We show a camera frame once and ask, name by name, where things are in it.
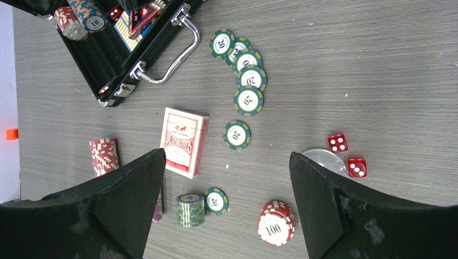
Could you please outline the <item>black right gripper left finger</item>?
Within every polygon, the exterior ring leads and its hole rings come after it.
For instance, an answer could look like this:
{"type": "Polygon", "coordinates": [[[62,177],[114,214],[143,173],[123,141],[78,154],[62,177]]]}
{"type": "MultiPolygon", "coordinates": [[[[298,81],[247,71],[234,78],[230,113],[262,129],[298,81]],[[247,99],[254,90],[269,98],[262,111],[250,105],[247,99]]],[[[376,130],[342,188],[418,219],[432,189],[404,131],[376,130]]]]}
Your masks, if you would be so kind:
{"type": "Polygon", "coordinates": [[[1,258],[142,258],[165,164],[154,149],[40,200],[1,204],[1,258]]]}

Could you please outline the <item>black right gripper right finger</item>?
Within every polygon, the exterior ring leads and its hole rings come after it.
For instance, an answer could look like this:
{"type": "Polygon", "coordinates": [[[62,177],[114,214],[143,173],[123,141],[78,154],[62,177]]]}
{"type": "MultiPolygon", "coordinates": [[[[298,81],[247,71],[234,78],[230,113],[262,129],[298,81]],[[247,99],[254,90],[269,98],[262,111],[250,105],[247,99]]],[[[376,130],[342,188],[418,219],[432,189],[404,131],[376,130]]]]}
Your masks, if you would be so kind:
{"type": "Polygon", "coordinates": [[[457,258],[457,206],[382,193],[297,152],[289,171],[310,258],[457,258]]]}

